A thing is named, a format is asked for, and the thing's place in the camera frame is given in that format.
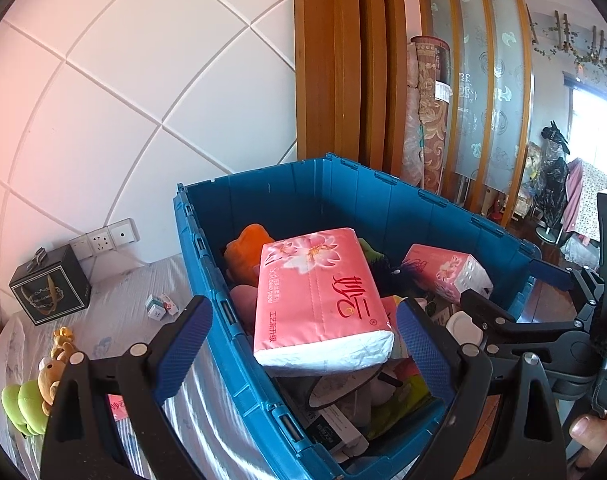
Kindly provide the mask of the person right hand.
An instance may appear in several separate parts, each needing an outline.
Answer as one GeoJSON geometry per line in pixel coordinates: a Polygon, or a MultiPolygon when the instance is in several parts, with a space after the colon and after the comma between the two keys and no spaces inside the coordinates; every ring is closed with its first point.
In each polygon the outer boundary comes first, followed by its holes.
{"type": "Polygon", "coordinates": [[[581,415],[570,425],[570,437],[583,447],[573,465],[573,473],[581,476],[597,460],[607,445],[607,417],[581,415]]]}

